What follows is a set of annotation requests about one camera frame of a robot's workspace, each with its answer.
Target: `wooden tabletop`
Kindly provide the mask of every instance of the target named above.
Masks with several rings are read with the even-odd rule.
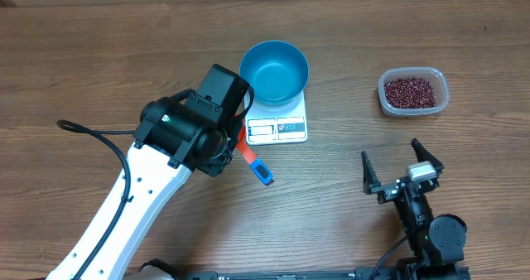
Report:
[[[130,129],[143,106],[196,88],[214,63],[281,39],[311,66],[309,140],[255,147],[276,183],[240,155],[196,172],[169,201],[129,272],[153,258],[195,270],[373,266],[401,236],[392,204],[362,192],[360,153],[390,181],[418,138],[445,165],[427,195],[468,225],[474,279],[530,278],[530,0],[323,0],[0,9],[0,278],[44,277],[80,238],[121,166],[89,136]],[[449,106],[383,115],[386,70],[432,66]],[[132,139],[112,138],[124,151]],[[402,246],[387,264],[408,256]]]

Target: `red and blue object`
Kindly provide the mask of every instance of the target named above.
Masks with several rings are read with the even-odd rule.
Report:
[[[239,142],[236,148],[241,152],[245,161],[250,165],[250,168],[254,171],[258,179],[265,185],[269,186],[274,182],[271,171],[268,170],[267,166],[263,161],[256,156],[256,154],[248,147],[245,142],[246,127],[241,128],[239,132]]]

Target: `red beans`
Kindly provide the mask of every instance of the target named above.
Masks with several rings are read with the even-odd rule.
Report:
[[[429,81],[423,78],[399,78],[384,85],[384,93],[390,105],[398,109],[436,107]]]

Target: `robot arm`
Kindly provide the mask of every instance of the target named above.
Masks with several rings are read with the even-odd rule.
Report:
[[[243,118],[252,105],[236,115],[247,92],[253,100],[247,81],[213,65],[196,92],[187,89],[149,103],[124,164],[130,169],[130,188],[124,169],[81,240],[47,279],[121,279],[152,222],[191,173],[199,169],[217,176],[230,163]],[[124,201],[119,219],[102,239]]]

